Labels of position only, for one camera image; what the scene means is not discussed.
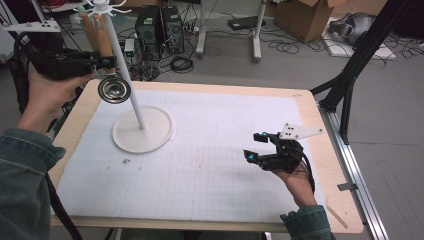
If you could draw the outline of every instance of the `white round base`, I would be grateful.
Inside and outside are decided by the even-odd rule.
[[[148,153],[162,147],[173,131],[171,117],[163,110],[141,107],[140,111],[145,129],[140,129],[134,110],[122,114],[113,126],[115,144],[131,153]]]

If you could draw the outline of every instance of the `floor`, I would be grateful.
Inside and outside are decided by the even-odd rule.
[[[227,17],[211,18],[208,24],[228,29]],[[264,29],[276,29],[272,19],[267,19]],[[86,44],[78,31],[75,34],[78,43]],[[337,76],[348,61],[330,57],[325,50],[315,52],[303,44],[297,44],[298,53],[288,54],[261,42],[262,61],[254,63],[251,45],[251,39],[245,36],[209,34],[205,54],[201,59],[192,57],[194,70],[187,74],[171,72],[172,81],[312,89]],[[396,56],[396,60],[387,62],[386,66],[380,60],[372,60],[359,76],[353,94],[349,140],[389,238],[414,240],[424,235],[424,131],[421,126],[424,122],[424,57]],[[13,80],[6,66],[0,65],[0,76],[0,131],[3,131],[17,123],[19,111]],[[171,78],[162,74],[157,81],[170,82]],[[316,100],[323,97],[325,93],[317,95]],[[103,239],[108,231],[81,230],[89,239]],[[70,239],[65,236],[66,230],[53,227],[51,239]],[[366,230],[360,235],[336,237],[372,239]],[[287,234],[272,234],[272,238],[290,239]]]

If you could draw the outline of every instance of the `white paper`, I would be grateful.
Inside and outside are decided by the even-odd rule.
[[[243,150],[275,153],[253,133],[302,125],[290,98],[137,90],[140,106],[168,112],[171,139],[148,154],[118,148],[112,127],[132,109],[100,103],[65,168],[58,192],[70,215],[203,221],[278,222],[297,210],[284,183],[247,163]],[[312,168],[306,140],[300,140]],[[315,196],[323,204],[316,173]]]

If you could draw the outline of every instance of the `metal frame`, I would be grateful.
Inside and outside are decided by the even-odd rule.
[[[352,148],[344,143],[343,138],[338,134],[340,129],[340,121],[336,113],[330,113],[325,109],[320,108],[321,115],[326,117],[328,124],[331,126],[331,131],[335,138],[335,143],[338,146],[339,153],[344,163],[344,169],[349,177],[351,184],[356,185],[357,189],[352,191],[355,195],[356,200],[359,202],[362,208],[363,216],[367,221],[367,226],[370,233],[376,240],[384,239],[388,240],[386,229],[384,228],[383,222],[381,221],[380,215],[374,205],[371,198],[371,194],[362,177],[361,170],[359,169],[356,158],[353,154]]]
[[[320,101],[320,106],[329,112],[335,112],[344,99],[339,132],[345,144],[349,144],[347,133],[355,81],[411,3],[412,0],[387,1],[342,72],[311,90],[316,95],[330,89],[325,99]]]

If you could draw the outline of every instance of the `hand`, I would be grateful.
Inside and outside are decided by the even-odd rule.
[[[294,202],[299,207],[317,205],[308,174],[302,166],[297,166],[293,173],[278,170],[272,172],[284,181],[287,189],[293,195]]]
[[[61,107],[76,97],[75,89],[86,84],[93,74],[54,81],[36,70],[29,74],[29,101],[17,128],[46,133],[53,119],[59,116]]]

